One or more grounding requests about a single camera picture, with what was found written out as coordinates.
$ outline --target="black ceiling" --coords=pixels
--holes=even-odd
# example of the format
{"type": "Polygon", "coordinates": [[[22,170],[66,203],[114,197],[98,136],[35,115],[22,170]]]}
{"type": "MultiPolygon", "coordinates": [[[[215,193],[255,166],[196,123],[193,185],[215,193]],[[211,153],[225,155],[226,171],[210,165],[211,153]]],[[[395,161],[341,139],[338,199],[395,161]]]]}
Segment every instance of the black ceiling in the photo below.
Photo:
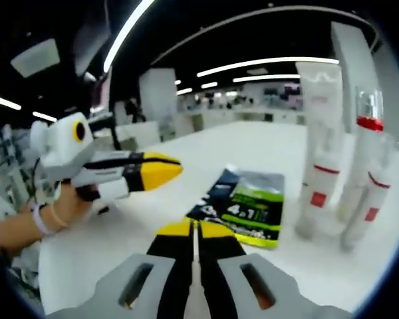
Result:
{"type": "MultiPolygon", "coordinates": [[[[88,70],[93,75],[101,75],[104,57],[112,41],[139,2],[107,1],[110,38],[89,66],[88,70]]],[[[272,3],[274,7],[290,4],[290,1],[272,3]]],[[[316,1],[307,4],[319,5],[316,1]]],[[[346,5],[325,7],[348,13],[358,10],[346,5]]],[[[14,126],[30,124],[35,119],[32,111],[60,118],[65,114],[65,108],[88,108],[92,87],[83,84],[75,75],[72,44],[88,13],[93,9],[98,12],[98,8],[105,8],[104,0],[0,1],[0,97],[23,108],[15,111],[0,106],[0,126],[7,122],[14,126]],[[23,78],[11,67],[10,60],[49,37],[57,41],[61,63],[30,78],[23,78]]],[[[137,95],[138,77],[151,67],[152,61],[201,28],[265,8],[269,8],[269,1],[156,0],[138,21],[114,60],[111,100],[137,95]]],[[[196,73],[258,58],[333,57],[331,21],[360,27],[369,44],[375,38],[369,25],[335,13],[310,10],[266,13],[212,29],[172,51],[154,67],[175,68],[183,87],[199,88],[201,84],[213,81],[229,85],[233,77],[247,76],[246,70],[252,68],[203,78],[196,78],[196,73]]],[[[268,64],[267,69],[270,74],[296,73],[292,63],[268,64]]]]}

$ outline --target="white counter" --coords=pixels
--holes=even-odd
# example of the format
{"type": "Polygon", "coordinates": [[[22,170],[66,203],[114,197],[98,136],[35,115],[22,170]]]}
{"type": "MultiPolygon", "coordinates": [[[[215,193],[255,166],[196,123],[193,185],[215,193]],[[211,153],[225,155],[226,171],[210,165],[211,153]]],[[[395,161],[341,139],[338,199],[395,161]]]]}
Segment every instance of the white counter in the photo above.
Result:
{"type": "MultiPolygon", "coordinates": [[[[338,249],[336,235],[310,242],[294,233],[305,145],[305,126],[236,122],[148,148],[180,159],[184,172],[155,191],[134,193],[109,213],[42,242],[39,282],[46,313],[83,303],[101,277],[132,253],[145,253],[155,231],[179,221],[228,163],[286,178],[279,246],[244,246],[246,252],[259,253],[294,276],[301,294],[313,302],[354,311],[379,282],[399,244],[399,154],[393,187],[378,218],[357,250],[347,254],[338,249]]],[[[332,203],[346,179],[352,145],[347,136],[344,169],[332,203]]]]}

